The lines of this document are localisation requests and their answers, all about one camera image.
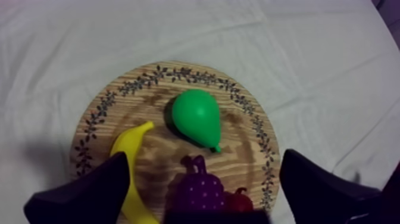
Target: leaf pattern border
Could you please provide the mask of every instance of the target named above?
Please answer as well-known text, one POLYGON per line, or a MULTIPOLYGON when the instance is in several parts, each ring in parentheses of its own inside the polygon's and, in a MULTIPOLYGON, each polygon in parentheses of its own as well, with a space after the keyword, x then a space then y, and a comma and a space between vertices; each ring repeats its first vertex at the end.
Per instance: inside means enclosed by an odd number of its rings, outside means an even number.
MULTIPOLYGON (((167 67, 161 68, 159 65, 157 65, 156 69, 151 71, 151 74, 143 73, 141 76, 138 76, 136 80, 125 81, 123 86, 118 88, 118 92, 123 97, 128 94, 135 94, 136 91, 139 91, 145 87, 151 88, 152 86, 157 86, 160 80, 167 77, 169 77, 172 82, 181 80, 186 81, 187 83, 202 83, 207 86, 217 85, 220 89, 224 89, 230 94, 231 100, 242 106, 242 110, 245 114, 248 114, 252 117, 252 129, 255 131, 255 134, 258 138, 258 143, 261 147, 261 152, 265 154, 266 159, 265 165, 262 167, 265 179, 262 182, 263 198, 260 204, 265 210, 271 210, 271 202, 273 200, 271 198, 271 187, 274 185, 272 179, 275 178, 275 176, 272 174, 273 168, 270 167, 270 163, 274 162, 272 155, 275 155, 275 152, 272 152, 271 148, 268 146, 270 138, 263 129, 263 121, 258 115, 254 115, 255 107, 251 104, 250 100, 246 99, 245 96, 240 95, 240 89, 236 87, 235 82, 232 82, 229 79, 216 78, 215 74, 208 74, 207 71, 204 73, 200 73, 198 71, 194 73, 192 72, 192 69, 185 67, 182 67, 178 70, 174 68, 172 71, 169 71, 167 67)), ((117 95, 118 93, 107 90, 106 94, 103 97, 100 97, 101 103, 96 106, 96 111, 91 111, 89 118, 85 120, 86 127, 84 132, 86 133, 86 136, 79 140, 79 145, 74 147, 78 153, 78 162, 76 163, 77 176, 83 176, 92 170, 90 161, 93 158, 89 153, 88 143, 92 139, 97 139, 95 133, 97 130, 96 125, 105 122, 107 110, 116 103, 115 96, 117 95)))

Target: red apple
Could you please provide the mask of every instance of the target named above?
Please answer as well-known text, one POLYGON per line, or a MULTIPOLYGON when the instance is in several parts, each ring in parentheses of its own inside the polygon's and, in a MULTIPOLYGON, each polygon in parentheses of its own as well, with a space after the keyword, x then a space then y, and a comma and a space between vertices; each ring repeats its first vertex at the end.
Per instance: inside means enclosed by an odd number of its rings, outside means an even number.
POLYGON ((253 211, 253 202, 249 197, 242 194, 247 191, 246 188, 238 188, 234 194, 225 197, 226 210, 235 212, 253 211))

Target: plastic pear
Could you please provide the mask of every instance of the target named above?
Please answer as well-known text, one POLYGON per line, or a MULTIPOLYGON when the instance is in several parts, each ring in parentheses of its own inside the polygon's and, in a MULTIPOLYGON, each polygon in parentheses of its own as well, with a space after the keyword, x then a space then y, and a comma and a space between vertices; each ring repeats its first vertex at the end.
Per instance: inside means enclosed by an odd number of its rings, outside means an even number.
POLYGON ((220 109, 208 92, 190 89, 180 94, 172 106, 172 119, 182 134, 203 147, 221 151, 220 109))
POLYGON ((117 152, 124 152, 128 160, 130 184, 128 193, 122 205, 122 212, 130 224, 158 224, 154 215, 146 208, 135 185, 136 154, 142 145, 143 135, 154 127, 153 122, 146 122, 141 126, 128 129, 115 140, 110 156, 117 152))

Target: white sheet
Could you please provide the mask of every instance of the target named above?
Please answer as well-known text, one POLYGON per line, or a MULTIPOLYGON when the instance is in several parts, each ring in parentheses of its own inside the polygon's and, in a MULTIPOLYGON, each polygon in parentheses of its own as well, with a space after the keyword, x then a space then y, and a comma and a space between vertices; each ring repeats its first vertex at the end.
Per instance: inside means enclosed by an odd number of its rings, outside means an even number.
MULTIPOLYGON (((92 98, 161 60, 225 72, 263 106, 281 155, 381 188, 400 158, 399 59, 369 0, 1 1, 1 223, 26 223, 27 199, 68 181, 92 98)), ((272 218, 294 222, 282 191, 272 218)))

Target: wooden plate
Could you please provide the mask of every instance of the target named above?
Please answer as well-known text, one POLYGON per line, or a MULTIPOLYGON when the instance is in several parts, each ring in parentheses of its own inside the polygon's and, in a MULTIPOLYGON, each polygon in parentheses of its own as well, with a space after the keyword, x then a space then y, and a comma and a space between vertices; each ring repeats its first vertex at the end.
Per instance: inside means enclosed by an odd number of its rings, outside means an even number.
POLYGON ((202 154, 207 170, 226 191, 246 187, 256 208, 270 211, 279 188, 279 151, 267 116, 239 83, 215 69, 177 61, 148 64, 112 81, 82 115, 71 148, 71 177, 89 173, 109 156, 122 131, 147 120, 155 124, 137 157, 136 185, 148 208, 160 219, 167 198, 182 174, 185 155, 202 154), (170 126, 173 98, 187 89, 203 89, 220 105, 221 153, 184 140, 170 126))

